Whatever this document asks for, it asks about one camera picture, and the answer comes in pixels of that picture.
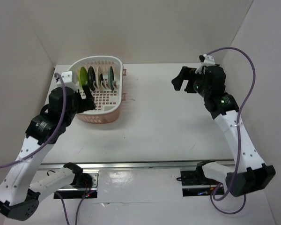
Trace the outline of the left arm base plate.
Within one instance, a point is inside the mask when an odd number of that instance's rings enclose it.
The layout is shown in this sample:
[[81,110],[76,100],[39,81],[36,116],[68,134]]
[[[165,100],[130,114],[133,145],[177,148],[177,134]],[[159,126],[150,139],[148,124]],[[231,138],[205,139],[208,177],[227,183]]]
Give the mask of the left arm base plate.
[[49,170],[44,179],[42,196],[48,197],[52,193],[62,198],[82,199],[83,197],[96,197],[97,173],[85,173],[77,165],[66,164],[59,170]]

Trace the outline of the cream plate black mark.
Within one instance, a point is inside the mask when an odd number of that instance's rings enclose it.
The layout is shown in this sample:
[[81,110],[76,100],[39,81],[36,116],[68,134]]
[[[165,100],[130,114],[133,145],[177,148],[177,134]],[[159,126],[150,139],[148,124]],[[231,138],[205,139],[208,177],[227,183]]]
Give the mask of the cream plate black mark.
[[102,90],[102,85],[101,82],[103,81],[103,71],[102,68],[100,66],[98,66],[98,68],[96,69],[96,85],[98,87],[99,90]]

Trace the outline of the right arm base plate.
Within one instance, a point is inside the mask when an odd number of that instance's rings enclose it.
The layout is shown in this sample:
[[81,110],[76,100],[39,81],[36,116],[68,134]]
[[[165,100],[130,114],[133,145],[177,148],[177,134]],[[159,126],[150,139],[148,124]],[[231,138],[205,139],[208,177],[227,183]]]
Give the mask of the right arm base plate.
[[182,185],[183,197],[211,195],[219,183],[215,180],[200,178],[195,171],[181,171],[176,180]]

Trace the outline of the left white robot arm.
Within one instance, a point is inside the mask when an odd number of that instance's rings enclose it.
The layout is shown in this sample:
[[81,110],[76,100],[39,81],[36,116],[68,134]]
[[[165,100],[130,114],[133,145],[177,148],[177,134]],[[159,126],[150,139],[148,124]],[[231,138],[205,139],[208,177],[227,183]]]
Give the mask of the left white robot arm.
[[78,90],[55,88],[49,94],[49,103],[31,120],[16,164],[0,184],[0,213],[5,217],[27,220],[46,197],[67,185],[87,191],[91,189],[92,177],[74,163],[66,163],[46,178],[32,182],[44,157],[75,115],[95,109],[90,89],[86,85],[82,88],[85,98]]

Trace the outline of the green plate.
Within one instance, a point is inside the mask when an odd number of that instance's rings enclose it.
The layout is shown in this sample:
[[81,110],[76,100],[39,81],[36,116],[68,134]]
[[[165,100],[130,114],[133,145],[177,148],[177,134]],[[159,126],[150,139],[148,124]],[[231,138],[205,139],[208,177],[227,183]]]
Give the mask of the green plate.
[[81,87],[83,85],[87,85],[88,84],[88,73],[87,73],[86,68],[84,66],[82,66],[80,68],[78,78],[79,78],[79,83],[80,83]]

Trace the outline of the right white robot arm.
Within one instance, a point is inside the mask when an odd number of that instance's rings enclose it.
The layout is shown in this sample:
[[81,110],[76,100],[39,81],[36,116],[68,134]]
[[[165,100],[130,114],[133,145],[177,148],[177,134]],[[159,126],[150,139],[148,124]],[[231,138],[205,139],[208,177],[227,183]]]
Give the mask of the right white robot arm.
[[204,99],[204,106],[222,130],[235,162],[231,170],[215,161],[198,164],[195,179],[200,184],[210,179],[225,185],[234,197],[264,189],[276,174],[272,165],[267,165],[254,147],[240,117],[240,109],[234,97],[226,92],[226,74],[220,66],[204,66],[203,73],[195,68],[182,67],[171,83],[176,91],[187,80],[185,92],[197,93]]

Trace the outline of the blue floral plate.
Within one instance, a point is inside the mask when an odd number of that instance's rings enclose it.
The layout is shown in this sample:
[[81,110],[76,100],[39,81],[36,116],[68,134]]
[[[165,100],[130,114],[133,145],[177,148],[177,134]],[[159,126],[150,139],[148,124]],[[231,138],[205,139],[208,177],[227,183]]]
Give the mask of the blue floral plate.
[[110,66],[108,70],[108,85],[111,91],[114,91],[116,84],[114,79],[114,70],[113,67]]

